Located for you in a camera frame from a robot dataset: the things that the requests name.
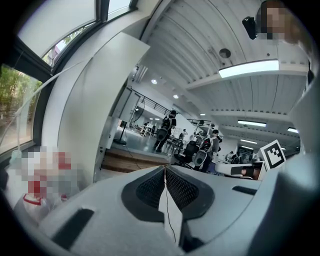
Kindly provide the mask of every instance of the gray plastic panel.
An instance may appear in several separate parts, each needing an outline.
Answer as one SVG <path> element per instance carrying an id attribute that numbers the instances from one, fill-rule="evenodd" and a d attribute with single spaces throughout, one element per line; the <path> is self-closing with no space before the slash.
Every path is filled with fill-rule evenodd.
<path id="1" fill-rule="evenodd" d="M 204 243 L 227 229 L 246 209 L 253 195 L 232 190 L 242 186 L 258 190 L 261 181 L 231 178 L 202 173 L 199 171 L 174 166 L 177 170 L 208 184 L 214 192 L 214 201 L 210 209 L 201 218 L 187 222 L 193 237 Z"/>
<path id="2" fill-rule="evenodd" d="M 50 213 L 40 230 L 50 238 L 78 209 L 94 211 L 93 216 L 74 242 L 72 253 L 87 255 L 178 255 L 178 248 L 164 229 L 163 223 L 136 219 L 123 205 L 124 186 L 156 167 L 105 179 L 83 190 Z"/>

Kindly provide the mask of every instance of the black slot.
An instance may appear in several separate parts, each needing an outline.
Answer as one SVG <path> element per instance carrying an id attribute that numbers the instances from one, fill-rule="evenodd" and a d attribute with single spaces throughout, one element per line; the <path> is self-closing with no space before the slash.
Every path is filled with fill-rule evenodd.
<path id="1" fill-rule="evenodd" d="M 235 186 L 232 188 L 232 190 L 234 191 L 238 191 L 238 192 L 241 192 L 241 193 L 245 193 L 245 194 L 248 194 L 248 195 L 252 195 L 254 196 L 257 192 L 256 189 L 253 189 L 253 188 L 248 188 L 248 187 L 244 187 L 244 186 Z"/>
<path id="2" fill-rule="evenodd" d="M 62 248 L 69 250 L 93 214 L 94 211 L 90 209 L 78 210 L 54 235 L 52 240 Z"/>

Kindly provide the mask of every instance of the metal railing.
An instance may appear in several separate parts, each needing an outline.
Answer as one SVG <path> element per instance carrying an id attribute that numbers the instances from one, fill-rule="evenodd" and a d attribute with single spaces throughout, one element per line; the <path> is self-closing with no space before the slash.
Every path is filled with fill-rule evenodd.
<path id="1" fill-rule="evenodd" d="M 168 116 L 170 113 L 170 110 L 165 108 L 164 106 L 156 103 L 155 101 L 153 101 L 152 99 L 142 95 L 141 93 L 133 90 L 135 93 L 137 93 L 138 95 L 141 96 L 139 103 L 145 103 L 146 106 L 160 112 L 161 114 L 164 114 L 165 116 Z"/>

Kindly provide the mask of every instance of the cable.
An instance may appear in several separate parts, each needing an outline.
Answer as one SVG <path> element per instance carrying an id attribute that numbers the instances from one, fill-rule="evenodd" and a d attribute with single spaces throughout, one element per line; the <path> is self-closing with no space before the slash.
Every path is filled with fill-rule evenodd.
<path id="1" fill-rule="evenodd" d="M 136 120 L 131 121 L 131 123 L 134 123 L 135 121 L 138 121 L 138 119 L 139 119 L 139 118 L 142 116 L 142 114 L 144 113 L 145 107 L 146 107 L 146 102 L 145 102 L 145 100 L 143 100 L 142 102 L 144 103 L 144 106 L 143 106 L 143 110 L 142 110 L 141 114 L 139 115 L 139 117 L 138 117 Z"/>
<path id="2" fill-rule="evenodd" d="M 173 235 L 174 235 L 174 243 L 176 243 L 176 234 L 175 234 L 175 231 L 174 229 L 172 228 L 171 226 L 171 223 L 170 223 L 170 217 L 169 217 L 169 209 L 168 209 L 168 187 L 167 187 L 167 183 L 165 182 L 165 187 L 166 187 L 166 192 L 165 192 L 165 195 L 166 195 L 166 212 L 168 213 L 168 221 L 169 221 L 169 225 L 170 225 L 170 228 L 173 232 Z"/>
<path id="3" fill-rule="evenodd" d="M 142 170 L 142 168 L 138 165 L 138 163 L 136 162 L 136 159 L 133 157 L 133 155 L 130 153 L 129 148 L 127 147 L 127 130 L 126 128 L 124 128 L 124 133 L 125 133 L 125 142 L 126 144 L 124 145 L 126 147 L 126 150 L 129 152 L 130 156 L 132 157 L 132 159 L 134 160 L 134 163 L 136 166 L 138 166 L 138 168 L 140 170 Z"/>

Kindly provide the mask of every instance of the wooden platform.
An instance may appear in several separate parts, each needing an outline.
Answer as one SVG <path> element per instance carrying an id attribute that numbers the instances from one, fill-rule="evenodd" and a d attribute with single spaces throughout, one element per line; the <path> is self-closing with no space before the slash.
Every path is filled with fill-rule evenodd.
<path id="1" fill-rule="evenodd" d="M 112 148 L 106 151 L 101 168 L 121 173 L 131 173 L 137 170 L 167 164 L 169 164 L 169 162 L 163 157 L 129 153 L 126 150 Z"/>

